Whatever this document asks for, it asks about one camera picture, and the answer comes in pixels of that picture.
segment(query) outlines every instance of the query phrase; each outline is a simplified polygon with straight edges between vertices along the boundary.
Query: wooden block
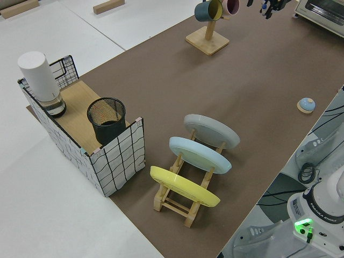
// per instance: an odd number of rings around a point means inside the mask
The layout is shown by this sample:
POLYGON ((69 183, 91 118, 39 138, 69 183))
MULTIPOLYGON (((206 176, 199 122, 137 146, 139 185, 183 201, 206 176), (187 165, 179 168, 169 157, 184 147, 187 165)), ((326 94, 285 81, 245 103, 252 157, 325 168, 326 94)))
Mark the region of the wooden block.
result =
POLYGON ((207 55, 213 55, 228 45, 229 40, 215 31, 213 32, 210 40, 205 39, 206 29, 206 26, 200 28, 199 30, 188 35, 185 40, 207 55))
POLYGON ((0 14, 2 15, 2 17, 7 19, 12 16, 18 15, 22 12, 25 12, 27 10, 33 9, 37 6, 39 6, 38 0, 27 0, 20 4, 16 4, 14 6, 1 10, 0 14))
POLYGON ((116 7, 119 7, 121 5, 124 5, 124 0, 110 0, 110 1, 107 1, 105 3, 93 6, 93 12, 98 15, 102 12, 109 11, 109 10, 116 8, 116 7))
POLYGON ((101 144, 97 141, 92 124, 87 118, 87 108, 100 97, 81 80, 62 89, 61 95, 66 102, 67 110, 62 117, 55 120, 91 155, 101 144))

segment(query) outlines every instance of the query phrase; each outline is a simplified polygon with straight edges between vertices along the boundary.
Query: light blue plate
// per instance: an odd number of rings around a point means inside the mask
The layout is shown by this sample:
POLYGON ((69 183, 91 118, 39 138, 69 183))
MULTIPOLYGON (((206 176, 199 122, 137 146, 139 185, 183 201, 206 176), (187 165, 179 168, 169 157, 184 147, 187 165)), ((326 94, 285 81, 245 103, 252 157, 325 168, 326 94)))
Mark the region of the light blue plate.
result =
POLYGON ((170 149, 177 156, 182 153, 182 160, 205 171, 214 167, 215 174, 224 174, 232 168, 231 163, 221 154, 189 139, 171 137, 170 149))
POLYGON ((225 142, 223 149, 232 149, 240 142, 239 136, 232 129, 210 117, 189 114, 184 118, 184 125, 189 132, 195 129, 196 139, 216 148, 225 142))

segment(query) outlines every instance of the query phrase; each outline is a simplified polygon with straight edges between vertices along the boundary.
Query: wooden mug stand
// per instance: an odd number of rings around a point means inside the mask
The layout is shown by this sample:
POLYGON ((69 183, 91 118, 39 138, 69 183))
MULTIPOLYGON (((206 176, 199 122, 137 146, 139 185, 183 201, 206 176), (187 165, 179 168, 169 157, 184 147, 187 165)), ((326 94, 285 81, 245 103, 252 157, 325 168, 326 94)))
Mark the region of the wooden mug stand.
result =
MULTIPOLYGON (((192 130, 191 140, 195 141, 195 139, 196 139, 195 130, 192 130)), ((226 143, 224 142, 221 147, 217 148, 216 152, 221 154, 223 148, 225 147, 225 144, 226 143)), ((183 166, 183 163, 184 163, 184 160, 182 160, 182 154, 179 154, 179 156, 177 157, 172 167, 170 167, 169 171, 171 171, 172 173, 178 174, 183 166)), ((201 187, 203 187, 204 189, 208 188, 213 172, 214 172, 214 168, 211 168, 210 171, 207 171, 205 173, 205 176, 201 183, 201 187)), ((200 207, 200 202, 193 202, 191 208, 187 208, 184 205, 169 198, 168 197, 169 192, 170 192, 169 188, 160 184, 159 190, 157 191, 154 197, 154 209, 156 211, 160 211, 161 208, 165 206, 166 208, 169 208, 170 210, 177 212, 178 214, 185 217, 184 225, 190 228, 197 215, 198 209, 200 207)))
POLYGON ((214 31, 216 21, 209 21, 208 26, 188 35, 185 40, 207 55, 213 55, 228 45, 229 40, 214 31))

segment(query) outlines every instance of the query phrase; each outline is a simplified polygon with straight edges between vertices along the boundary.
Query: white cylinder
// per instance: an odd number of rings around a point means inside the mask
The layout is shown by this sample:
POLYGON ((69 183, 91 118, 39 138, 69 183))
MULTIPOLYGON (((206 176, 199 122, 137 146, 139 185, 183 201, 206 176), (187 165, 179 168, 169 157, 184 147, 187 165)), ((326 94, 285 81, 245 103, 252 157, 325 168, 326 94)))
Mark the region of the white cylinder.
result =
POLYGON ((21 55, 18 66, 38 101, 49 102, 58 97, 60 89, 43 53, 31 51, 21 55))

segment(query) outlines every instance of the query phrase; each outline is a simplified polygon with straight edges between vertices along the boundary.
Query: brown table mat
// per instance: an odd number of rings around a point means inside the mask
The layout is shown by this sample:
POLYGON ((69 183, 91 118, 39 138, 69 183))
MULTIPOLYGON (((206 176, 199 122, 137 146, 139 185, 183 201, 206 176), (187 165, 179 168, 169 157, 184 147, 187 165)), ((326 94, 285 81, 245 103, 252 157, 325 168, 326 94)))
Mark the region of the brown table mat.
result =
MULTIPOLYGON (((111 199, 165 257, 216 257, 344 82, 342 38, 293 19, 292 2, 269 20, 259 3, 242 2, 230 21, 217 22, 230 43, 214 56, 185 41, 206 25, 191 17, 81 76, 100 96, 123 101, 126 120, 145 119, 146 168, 111 199), (311 115, 296 108, 303 97, 316 101, 311 115), (173 164, 169 138, 189 136, 190 113, 228 125, 241 142, 223 151, 230 172, 210 182, 221 202, 202 206, 186 228, 179 214, 153 210, 159 185, 149 168, 173 164)), ((204 175, 187 164, 180 174, 198 183, 204 175)))

